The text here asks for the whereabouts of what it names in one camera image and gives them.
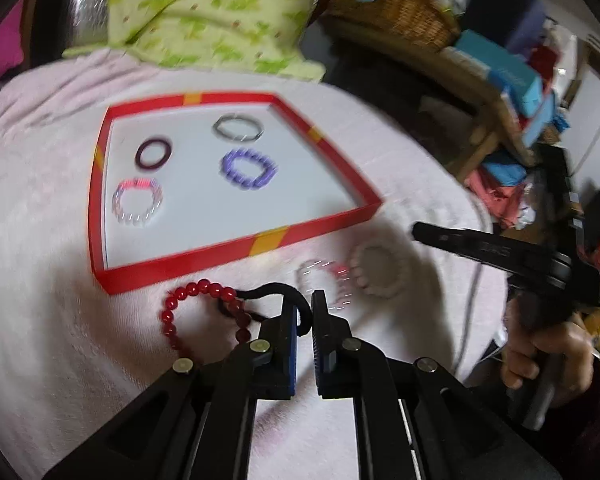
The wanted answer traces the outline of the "red shallow tray box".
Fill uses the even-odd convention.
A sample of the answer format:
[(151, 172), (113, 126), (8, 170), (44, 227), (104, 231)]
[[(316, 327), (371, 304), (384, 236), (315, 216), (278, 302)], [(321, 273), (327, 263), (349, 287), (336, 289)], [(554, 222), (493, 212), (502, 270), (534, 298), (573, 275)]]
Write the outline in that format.
[[(217, 136), (224, 114), (264, 127), (256, 142)], [(137, 148), (172, 143), (156, 171)], [(370, 220), (376, 190), (308, 118), (262, 92), (168, 94), (108, 107), (88, 196), (94, 278), (117, 295)]]

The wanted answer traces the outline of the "blue cardboard box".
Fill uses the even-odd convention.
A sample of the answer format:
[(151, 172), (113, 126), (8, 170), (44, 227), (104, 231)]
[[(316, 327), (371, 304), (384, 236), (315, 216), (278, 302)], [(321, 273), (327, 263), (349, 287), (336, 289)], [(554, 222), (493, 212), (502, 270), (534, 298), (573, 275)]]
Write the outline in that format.
[(504, 84), (519, 114), (530, 118), (539, 110), (543, 99), (541, 76), (519, 56), (472, 30), (462, 32), (455, 49), (489, 67), (489, 78)]

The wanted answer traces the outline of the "pink fuzzy blanket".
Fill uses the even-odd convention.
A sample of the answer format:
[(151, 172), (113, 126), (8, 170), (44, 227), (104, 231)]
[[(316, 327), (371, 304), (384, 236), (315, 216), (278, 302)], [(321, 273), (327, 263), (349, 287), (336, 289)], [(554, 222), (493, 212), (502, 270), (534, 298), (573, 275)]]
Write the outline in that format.
[(486, 212), (394, 122), (326, 84), (160, 70), (108, 49), (17, 76), (0, 91), (0, 449), (38, 479), (174, 361), (158, 313), (166, 285), (110, 297), (87, 255), (86, 199), (108, 104), (152, 94), (264, 90), (317, 125), (384, 198), (372, 221), (218, 266), (236, 288), (293, 283), (311, 259), (343, 262), (362, 240), (398, 246), (398, 296), (355, 294), (353, 333), (393, 358), (431, 356), (469, 376), (501, 323), (501, 271), (414, 243), (416, 221), (483, 230)]

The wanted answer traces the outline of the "wooden bench shelf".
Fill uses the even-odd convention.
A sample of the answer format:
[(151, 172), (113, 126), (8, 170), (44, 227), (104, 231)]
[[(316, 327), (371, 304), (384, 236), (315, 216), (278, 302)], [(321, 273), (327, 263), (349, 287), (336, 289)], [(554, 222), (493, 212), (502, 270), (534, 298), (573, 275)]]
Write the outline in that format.
[(534, 166), (538, 158), (524, 146), (522, 132), (498, 89), (449, 58), (388, 32), (325, 16), (328, 32), (371, 47), (405, 63), (432, 79), (453, 96), (475, 107), (478, 115), (467, 135), (468, 145), (445, 165), (458, 182), (464, 182), (486, 157), (503, 145), (521, 165)]

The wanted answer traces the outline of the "silver metal bangle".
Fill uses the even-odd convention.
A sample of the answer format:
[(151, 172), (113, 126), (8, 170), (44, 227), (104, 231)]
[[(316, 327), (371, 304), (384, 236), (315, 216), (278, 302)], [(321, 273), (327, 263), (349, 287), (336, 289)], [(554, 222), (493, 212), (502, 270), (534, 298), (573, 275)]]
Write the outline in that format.
[(262, 122), (246, 114), (224, 114), (212, 130), (217, 136), (237, 143), (256, 142), (264, 133)]

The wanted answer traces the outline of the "wicker basket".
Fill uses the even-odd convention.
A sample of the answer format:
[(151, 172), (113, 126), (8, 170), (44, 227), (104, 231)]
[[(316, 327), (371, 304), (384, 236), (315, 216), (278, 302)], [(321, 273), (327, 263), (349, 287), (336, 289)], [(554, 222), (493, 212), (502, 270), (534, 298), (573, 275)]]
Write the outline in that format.
[(436, 0), (325, 0), (321, 20), (373, 44), (397, 39), (434, 52), (460, 36), (456, 18)]

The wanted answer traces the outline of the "green clover quilt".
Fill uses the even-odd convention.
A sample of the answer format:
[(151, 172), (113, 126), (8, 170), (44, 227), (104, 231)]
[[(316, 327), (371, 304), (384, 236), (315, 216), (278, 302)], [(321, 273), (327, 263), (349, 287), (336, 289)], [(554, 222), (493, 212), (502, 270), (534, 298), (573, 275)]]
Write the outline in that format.
[(317, 0), (105, 0), (102, 39), (66, 50), (123, 50), (162, 67), (196, 66), (319, 81), (300, 39)]

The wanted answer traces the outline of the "silver foil insulation sheet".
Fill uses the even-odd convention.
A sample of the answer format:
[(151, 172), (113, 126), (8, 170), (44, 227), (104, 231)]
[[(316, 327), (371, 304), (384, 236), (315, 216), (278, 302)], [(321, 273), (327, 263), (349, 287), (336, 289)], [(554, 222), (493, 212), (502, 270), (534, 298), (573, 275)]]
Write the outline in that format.
[(106, 44), (108, 0), (67, 0), (67, 46)]

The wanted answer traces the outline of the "magenta pillow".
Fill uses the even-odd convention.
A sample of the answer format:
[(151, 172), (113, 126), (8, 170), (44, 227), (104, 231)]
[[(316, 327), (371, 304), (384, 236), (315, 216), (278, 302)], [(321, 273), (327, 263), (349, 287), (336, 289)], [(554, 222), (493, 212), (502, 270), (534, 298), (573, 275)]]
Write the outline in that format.
[(20, 23), (23, 0), (19, 0), (0, 25), (0, 79), (24, 59)]

